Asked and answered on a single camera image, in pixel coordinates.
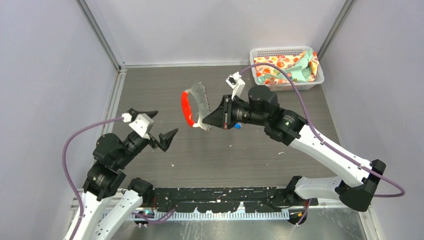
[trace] white wall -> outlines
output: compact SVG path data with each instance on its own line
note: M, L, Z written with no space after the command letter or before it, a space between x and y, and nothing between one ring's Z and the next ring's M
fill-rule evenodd
M253 48L318 51L344 0L96 0L127 65L240 63Z
M73 193L61 154L102 120L116 71L74 0L0 4L1 239L61 239ZM78 187L99 130L68 151Z
M375 198L384 240L422 239L424 2L357 1L321 59L340 142L406 189ZM397 193L380 182L378 193Z

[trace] plastic basket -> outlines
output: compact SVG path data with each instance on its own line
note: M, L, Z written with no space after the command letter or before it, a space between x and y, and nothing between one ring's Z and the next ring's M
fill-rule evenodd
M250 64L254 64L254 58L257 57L271 57L271 56L277 56L277 55L299 55L303 53L306 50L310 50L311 48L308 46L287 46L287 47L265 47L265 48L254 48L250 51ZM252 67L252 73L254 77L254 82L257 85L265 85L269 87L269 89L273 92L279 92L279 91L293 91L292 85L290 83L283 83L283 84L276 84L276 85L270 85L270 84L263 84L258 82L258 77L256 76L256 69ZM316 71L316 78L315 81L311 82L295 82L294 85L297 87L298 90L309 90L313 86L317 84L322 84L324 82L324 73L321 68L321 64L318 65L318 69Z

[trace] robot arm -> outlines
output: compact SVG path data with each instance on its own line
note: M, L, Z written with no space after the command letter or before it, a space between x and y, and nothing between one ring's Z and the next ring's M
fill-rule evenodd
M114 133L102 135L97 140L93 152L96 162L88 171L83 185L84 215L73 239L111 239L125 218L141 205L143 199L148 201L153 196L153 186L140 178L135 178L128 186L124 198L99 223L105 208L126 177L122 172L125 166L148 145L153 149L159 147L165 152L171 145L175 134L177 134L178 128L166 134L159 134L159 140L156 140L150 134L150 129L153 126L152 118L157 113L158 111L141 112L131 108L122 115L123 121L129 123L129 126L133 129L124 141L121 141ZM64 238L65 240L70 239L77 225L79 212L80 209L78 208L78 212Z
M233 88L233 94L222 96L218 108L203 119L204 124L226 130L236 123L264 126L265 134L271 139L310 155L337 174L338 177L316 179L294 176L286 188L293 204L310 198L327 198L339 199L357 211L368 209L379 179L364 168L383 174L386 165L382 161L358 157L317 131L325 142L358 161L361 166L357 167L320 142L305 118L281 108L277 95L267 86L252 87L248 101L244 101L239 97L244 86L240 75L230 75L226 82Z
M145 202L149 202L153 195L152 184L140 178L134 178L121 200L97 225L92 239L110 240L124 223L125 219L143 203L143 199Z

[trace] gray table surface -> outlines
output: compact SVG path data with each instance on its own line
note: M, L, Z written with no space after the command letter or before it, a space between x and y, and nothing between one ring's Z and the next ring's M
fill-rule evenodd
M305 153L271 140L264 128L243 124L241 129L210 131L191 128L181 108L181 93L193 83L202 82L210 109L218 107L223 94L232 89L225 79L244 66L186 66L129 68L123 85L117 114L130 108L158 110L152 133L157 136L179 128L170 149L162 152L146 147L128 166L121 187L139 177L155 187L256 187L286 186L292 176L332 177L335 174ZM252 73L241 95L254 86ZM280 106L302 116L299 100L292 91L278 92ZM321 86L301 91L315 127L339 142ZM124 139L131 132L127 124L116 123L113 132Z
M168 221L140 228L126 221L113 240L366 240L357 211L311 208L299 228L286 220Z

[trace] colorful fabric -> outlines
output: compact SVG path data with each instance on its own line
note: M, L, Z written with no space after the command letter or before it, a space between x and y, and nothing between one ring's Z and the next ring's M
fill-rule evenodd
M290 77L293 82L313 82L317 78L318 62L317 53L312 49L299 55L278 55L255 57L254 63L274 64ZM261 84L285 84L289 81L278 70L271 66L256 66L257 80Z

